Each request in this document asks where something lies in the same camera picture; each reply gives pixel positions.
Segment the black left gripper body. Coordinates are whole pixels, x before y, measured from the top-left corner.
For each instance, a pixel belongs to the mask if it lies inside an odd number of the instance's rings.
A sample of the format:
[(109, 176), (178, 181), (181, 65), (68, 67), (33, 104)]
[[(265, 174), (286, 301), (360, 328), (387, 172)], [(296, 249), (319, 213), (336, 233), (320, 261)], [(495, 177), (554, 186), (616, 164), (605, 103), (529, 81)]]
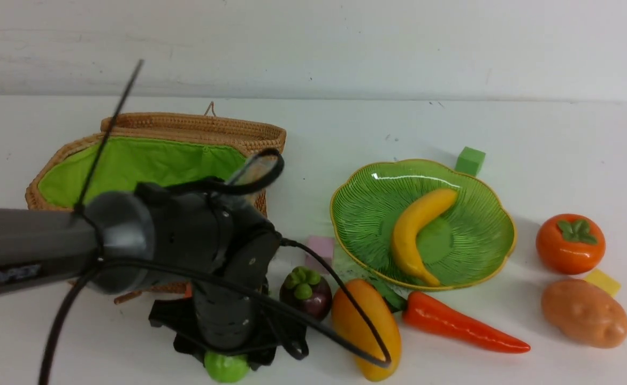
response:
[[(239, 236), (215, 274), (269, 295), (265, 276), (280, 245), (281, 236), (269, 230)], [(294, 352), (296, 360), (309, 355), (303, 324), (213, 283), (191, 281), (189, 287), (190, 298), (155, 301), (149, 321), (153, 327), (174, 331), (175, 351), (193, 356), (204, 368), (209, 368), (211, 360), (225, 356), (243, 358), (255, 371), (270, 366), (281, 346)]]

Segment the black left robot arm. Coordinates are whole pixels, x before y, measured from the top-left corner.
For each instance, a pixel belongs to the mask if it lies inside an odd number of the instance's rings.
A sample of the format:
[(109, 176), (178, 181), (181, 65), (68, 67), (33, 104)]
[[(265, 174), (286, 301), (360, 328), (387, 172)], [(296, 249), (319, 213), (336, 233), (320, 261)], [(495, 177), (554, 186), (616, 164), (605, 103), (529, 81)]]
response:
[[(83, 275), (101, 257), (128, 257), (199, 271), (269, 292), (265, 277), (281, 245), (272, 222), (242, 197), (110, 191), (64, 211), (0, 208), (0, 295)], [(204, 361), (208, 352), (269, 366), (277, 347), (302, 360), (306, 326), (214, 283), (192, 280), (194, 299), (156, 301), (153, 327), (175, 332), (174, 350)]]

